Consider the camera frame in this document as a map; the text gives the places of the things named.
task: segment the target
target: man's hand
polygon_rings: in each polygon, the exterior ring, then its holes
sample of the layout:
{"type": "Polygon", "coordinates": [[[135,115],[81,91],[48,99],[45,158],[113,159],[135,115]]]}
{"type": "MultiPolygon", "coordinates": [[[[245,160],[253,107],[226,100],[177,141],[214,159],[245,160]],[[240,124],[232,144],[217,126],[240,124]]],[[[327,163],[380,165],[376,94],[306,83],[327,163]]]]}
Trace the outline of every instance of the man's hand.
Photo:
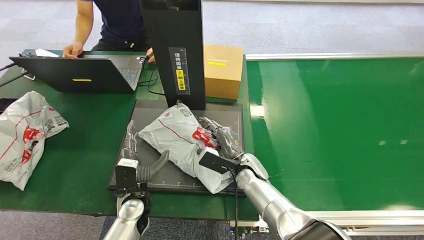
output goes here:
{"type": "Polygon", "coordinates": [[[83,44],[81,42],[74,42],[63,49],[64,58],[78,58],[83,52],[83,44]]]}
{"type": "MultiPolygon", "coordinates": [[[[153,54],[153,48],[149,48],[146,52],[146,56],[153,54]]],[[[149,59],[148,62],[152,63],[155,61],[155,55],[152,55],[149,59]]]]}

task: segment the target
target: silver robotic arm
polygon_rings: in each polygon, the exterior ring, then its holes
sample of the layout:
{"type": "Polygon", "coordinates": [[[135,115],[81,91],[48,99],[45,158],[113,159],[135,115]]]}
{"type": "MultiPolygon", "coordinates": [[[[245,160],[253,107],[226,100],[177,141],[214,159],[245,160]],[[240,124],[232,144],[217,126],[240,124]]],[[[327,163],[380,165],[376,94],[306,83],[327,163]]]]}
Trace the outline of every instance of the silver robotic arm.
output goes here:
{"type": "MultiPolygon", "coordinates": [[[[269,229],[281,240],[350,240],[336,225],[307,214],[297,208],[268,181],[268,173],[259,160],[243,153],[234,160],[217,156],[208,148],[199,152],[199,164],[219,173],[236,172],[236,184],[252,202],[269,229]]],[[[140,167],[137,160],[121,159],[116,170],[120,188],[116,208],[117,218],[105,240],[138,240],[149,227],[148,180],[168,160],[162,155],[154,166],[140,167]]]]}
{"type": "Polygon", "coordinates": [[[208,149],[202,153],[200,165],[219,173],[229,166],[236,171],[237,187],[243,190],[256,211],[281,240],[350,240],[336,225],[316,219],[296,207],[268,181],[261,162],[250,153],[243,153],[236,162],[216,156],[208,149]]]}

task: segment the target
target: brown cardboard box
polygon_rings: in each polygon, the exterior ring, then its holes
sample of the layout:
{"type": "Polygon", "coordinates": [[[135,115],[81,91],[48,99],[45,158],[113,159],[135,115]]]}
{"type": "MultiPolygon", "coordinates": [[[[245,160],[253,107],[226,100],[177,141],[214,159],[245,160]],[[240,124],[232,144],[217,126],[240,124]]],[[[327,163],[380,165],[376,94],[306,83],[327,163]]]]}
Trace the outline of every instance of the brown cardboard box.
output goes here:
{"type": "Polygon", "coordinates": [[[237,99],[242,79],[243,48],[205,43],[203,65],[206,96],[237,99]]]}

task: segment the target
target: black laptop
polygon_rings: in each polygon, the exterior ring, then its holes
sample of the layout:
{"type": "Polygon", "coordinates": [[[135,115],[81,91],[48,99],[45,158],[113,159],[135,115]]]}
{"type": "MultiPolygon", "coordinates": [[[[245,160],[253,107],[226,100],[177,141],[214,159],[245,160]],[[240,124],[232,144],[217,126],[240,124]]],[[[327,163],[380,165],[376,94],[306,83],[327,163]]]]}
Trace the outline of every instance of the black laptop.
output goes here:
{"type": "Polygon", "coordinates": [[[10,57],[58,92],[133,93],[145,56],[85,55],[84,58],[10,57]]]}

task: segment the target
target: white plastic bag on table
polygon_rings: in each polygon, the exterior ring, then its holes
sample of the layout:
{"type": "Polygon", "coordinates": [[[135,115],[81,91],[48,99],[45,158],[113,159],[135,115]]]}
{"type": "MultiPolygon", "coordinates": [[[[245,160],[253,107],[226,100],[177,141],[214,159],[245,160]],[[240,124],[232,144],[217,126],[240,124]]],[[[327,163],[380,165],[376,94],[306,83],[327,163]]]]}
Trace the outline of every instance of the white plastic bag on table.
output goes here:
{"type": "Polygon", "coordinates": [[[182,103],[168,108],[138,135],[159,153],[169,150],[169,160],[186,174],[198,178],[212,194],[218,193],[233,180],[229,172],[220,174],[199,165],[200,156],[196,150],[216,148],[218,142],[182,103]]]}
{"type": "Polygon", "coordinates": [[[0,115],[0,181],[24,190],[44,151],[44,142],[68,122],[41,94],[27,92],[0,115]]]}

